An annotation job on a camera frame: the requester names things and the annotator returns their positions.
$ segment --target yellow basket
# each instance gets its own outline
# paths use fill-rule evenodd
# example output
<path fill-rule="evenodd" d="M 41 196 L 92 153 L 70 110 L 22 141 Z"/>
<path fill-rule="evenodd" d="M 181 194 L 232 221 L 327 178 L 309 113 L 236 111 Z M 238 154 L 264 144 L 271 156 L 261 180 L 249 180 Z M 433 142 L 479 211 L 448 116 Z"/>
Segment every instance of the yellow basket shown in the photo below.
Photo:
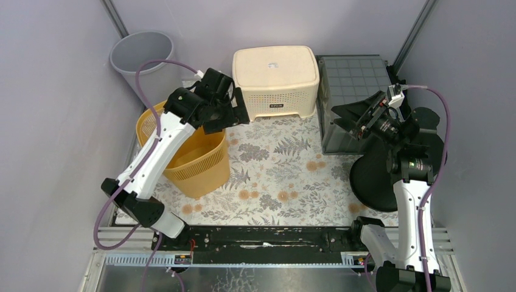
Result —
<path fill-rule="evenodd" d="M 154 106 L 159 115 L 165 102 Z M 148 109 L 138 119 L 136 135 L 143 146 L 156 128 Z M 205 135 L 199 128 L 179 148 L 163 175 L 186 196 L 199 198 L 225 184 L 229 179 L 229 156 L 226 131 Z"/>

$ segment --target robotic arm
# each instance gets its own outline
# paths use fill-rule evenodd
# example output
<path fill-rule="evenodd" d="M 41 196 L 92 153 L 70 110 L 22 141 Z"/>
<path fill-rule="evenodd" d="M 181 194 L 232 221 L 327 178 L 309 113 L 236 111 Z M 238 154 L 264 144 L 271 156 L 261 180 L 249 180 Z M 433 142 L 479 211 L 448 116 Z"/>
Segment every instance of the robotic arm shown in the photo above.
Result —
<path fill-rule="evenodd" d="M 233 79 L 209 68 L 201 81 L 196 82 L 194 92 L 178 88 L 169 96 L 160 121 L 161 135 L 158 136 L 154 130 L 127 169 L 116 179 L 105 179 L 101 188 L 108 197 L 122 188 L 114 199 L 120 209 L 143 227 L 176 238 L 185 227 L 185 222 L 167 212 L 165 206 L 152 197 L 158 178 L 196 129 L 203 126 L 204 132 L 211 134 L 249 123 L 249 116 L 242 91 L 234 87 Z"/>
<path fill-rule="evenodd" d="M 442 159 L 443 142 L 437 135 L 439 116 L 428 108 L 416 108 L 407 120 L 399 120 L 396 109 L 404 98 L 402 87 L 391 85 L 387 92 L 379 91 L 363 102 L 332 108 L 342 117 L 335 123 L 353 137 L 360 140 L 372 133 L 389 149 L 386 170 L 398 207 L 399 247 L 396 249 L 389 241 L 381 220 L 359 217 L 353 229 L 360 233 L 360 241 L 375 263 L 381 265 L 377 291 L 427 291 L 426 267 L 432 291 L 450 291 L 450 279 L 440 276 L 433 248 L 430 198 L 421 204 Z M 420 206 L 425 206 L 421 210 L 426 211 L 422 224 L 418 224 Z M 419 241 L 421 233 L 424 244 Z"/>

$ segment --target purple cable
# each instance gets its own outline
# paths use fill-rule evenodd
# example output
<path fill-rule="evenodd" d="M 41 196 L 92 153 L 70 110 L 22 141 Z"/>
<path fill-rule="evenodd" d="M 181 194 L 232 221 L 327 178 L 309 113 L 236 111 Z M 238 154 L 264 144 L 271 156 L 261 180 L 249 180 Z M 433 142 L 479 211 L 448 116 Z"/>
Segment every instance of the purple cable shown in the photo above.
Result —
<path fill-rule="evenodd" d="M 441 180 L 441 173 L 444 169 L 444 164 L 446 162 L 446 154 L 448 153 L 448 139 L 450 136 L 450 108 L 448 107 L 448 103 L 444 99 L 441 93 L 439 93 L 437 90 L 427 88 L 426 86 L 421 85 L 407 85 L 409 89 L 416 88 L 416 89 L 426 89 L 428 91 L 433 92 L 435 95 L 439 97 L 439 99 L 442 102 L 442 105 L 444 106 L 444 111 L 446 112 L 446 132 L 444 134 L 444 146 L 442 148 L 442 158 L 441 158 L 441 166 L 439 168 L 439 173 L 437 174 L 437 177 L 435 179 L 435 182 L 430 186 L 428 191 L 425 193 L 423 198 L 421 199 L 421 203 L 419 204 L 419 211 L 417 213 L 417 228 L 419 231 L 419 245 L 421 246 L 421 257 L 422 257 L 422 263 L 423 263 L 423 272 L 425 273 L 425 281 L 427 283 L 427 291 L 432 291 L 432 286 L 430 282 L 430 272 L 428 271 L 428 260 L 427 257 L 427 246 L 425 244 L 425 234 L 423 229 L 423 212 L 425 204 L 427 203 L 428 198 L 433 193 L 437 183 Z"/>
<path fill-rule="evenodd" d="M 174 275 L 174 277 L 178 278 L 179 284 L 181 285 L 181 292 L 185 292 L 184 282 L 183 282 L 183 279 L 181 278 L 181 276 L 179 276 L 179 274 L 176 273 L 175 271 L 172 271 L 172 274 Z"/>
<path fill-rule="evenodd" d="M 131 235 L 133 235 L 133 233 L 136 231 L 136 229 L 138 227 L 140 227 L 140 224 L 137 224 L 135 225 L 131 231 L 124 237 L 124 239 L 122 239 L 119 243 L 113 245 L 113 246 L 105 246 L 105 245 L 102 245 L 100 243 L 100 240 L 99 240 L 99 228 L 100 228 L 100 222 L 102 221 L 102 217 L 104 217 L 104 215 L 106 214 L 106 211 L 108 210 L 109 206 L 111 205 L 111 203 L 115 200 L 115 198 L 122 192 L 122 190 L 124 189 L 124 187 L 127 186 L 127 184 L 129 184 L 129 182 L 131 181 L 132 178 L 134 178 L 134 176 L 137 174 L 137 172 L 143 167 L 143 165 L 145 164 L 145 162 L 147 162 L 148 158 L 150 157 L 150 155 L 154 152 L 154 149 L 156 149 L 156 147 L 158 146 L 158 142 L 159 142 L 159 135 L 161 134 L 161 121 L 159 120 L 159 116 L 158 116 L 158 112 L 156 112 L 156 110 L 154 109 L 154 107 L 150 104 L 150 102 L 148 101 L 147 97 L 145 96 L 143 90 L 142 90 L 142 86 L 140 85 L 140 73 L 141 71 L 143 70 L 143 68 L 148 65 L 148 64 L 152 64 L 152 63 L 170 63 L 170 64 L 176 64 L 176 65 L 179 65 L 179 66 L 182 66 L 194 73 L 197 73 L 197 71 L 186 65 L 186 64 L 183 64 L 181 62 L 177 62 L 177 61 L 173 61 L 173 60 L 166 60 L 166 59 L 156 59 L 156 60 L 150 60 L 150 61 L 147 61 L 145 62 L 144 64 L 142 64 L 138 70 L 136 71 L 136 75 L 134 76 L 135 79 L 136 79 L 136 89 L 138 90 L 138 93 L 140 93 L 140 97 L 141 97 L 141 100 L 142 100 L 142 103 L 148 108 L 150 109 L 150 111 L 152 112 L 152 114 L 154 115 L 154 118 L 156 119 L 156 134 L 158 135 L 158 137 L 156 139 L 154 139 L 153 143 L 152 143 L 152 146 L 150 147 L 149 151 L 145 154 L 145 156 L 142 158 L 142 160 L 140 161 L 140 163 L 134 168 L 133 172 L 131 172 L 129 174 L 129 178 L 130 179 L 127 179 L 126 181 L 124 181 L 120 187 L 110 196 L 110 198 L 108 199 L 108 201 L 104 204 L 104 206 L 102 207 L 102 209 L 100 210 L 99 212 L 99 215 L 97 216 L 97 220 L 95 221 L 95 226 L 93 227 L 93 241 L 95 242 L 95 245 L 99 248 L 99 249 L 103 249 L 103 250 L 112 250 L 112 249 L 116 249 L 118 247 L 120 247 L 121 245 L 123 245 L 128 239 L 129 237 L 131 237 Z"/>
<path fill-rule="evenodd" d="M 159 120 L 158 112 L 154 109 L 154 106 L 152 106 L 152 104 L 148 101 L 147 97 L 145 96 L 145 94 L 142 90 L 142 86 L 140 85 L 140 72 L 143 71 L 145 66 L 147 66 L 149 64 L 153 64 L 153 63 L 175 64 L 175 65 L 184 67 L 184 68 L 192 71 L 195 74 L 197 74 L 197 70 L 195 70 L 194 68 L 192 68 L 186 64 L 178 62 L 178 61 L 167 60 L 167 59 L 154 59 L 154 60 L 146 61 L 145 63 L 141 64 L 140 67 L 138 68 L 138 71 L 136 71 L 136 75 L 134 76 L 136 79 L 136 89 L 138 90 L 138 93 L 139 93 L 141 100 L 144 103 L 145 107 L 150 109 L 150 111 L 152 112 L 152 115 L 156 119 L 156 134 L 159 137 L 161 134 L 161 121 Z"/>
<path fill-rule="evenodd" d="M 147 260 L 147 263 L 145 264 L 145 269 L 144 269 L 144 274 L 142 276 L 142 283 L 141 283 L 141 291 L 142 292 L 145 292 L 145 278 L 147 277 L 147 270 L 148 270 L 148 266 L 150 265 L 150 262 L 152 261 L 152 258 L 154 257 L 154 255 L 156 254 L 156 251 L 158 251 L 158 248 L 159 246 L 161 245 L 161 240 L 163 239 L 163 235 L 161 234 L 161 232 L 159 232 L 159 238 L 158 238 L 158 242 L 156 243 L 156 246 L 154 247 L 154 250 L 152 251 L 152 253 L 150 254 L 150 257 L 148 258 Z"/>
<path fill-rule="evenodd" d="M 374 283 L 371 280 L 371 275 L 368 272 L 368 261 L 369 261 L 370 258 L 371 258 L 371 253 L 367 254 L 366 260 L 364 261 L 364 273 L 366 275 L 366 278 L 367 278 L 369 284 L 371 285 L 371 288 L 373 289 L 373 291 L 376 291 L 376 287 L 375 287 Z"/>

